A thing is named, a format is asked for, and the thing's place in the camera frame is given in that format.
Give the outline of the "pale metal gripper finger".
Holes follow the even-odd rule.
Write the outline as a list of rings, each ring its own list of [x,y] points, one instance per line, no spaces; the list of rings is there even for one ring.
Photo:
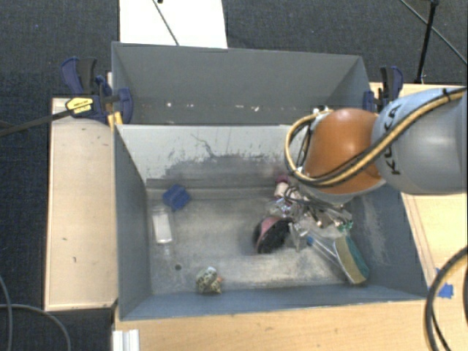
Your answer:
[[[309,231],[302,227],[298,222],[290,222],[289,230],[295,251],[299,252],[301,250],[301,244],[306,240]]]
[[[269,214],[280,219],[292,219],[292,203],[285,200],[283,197],[274,199],[269,203]]]

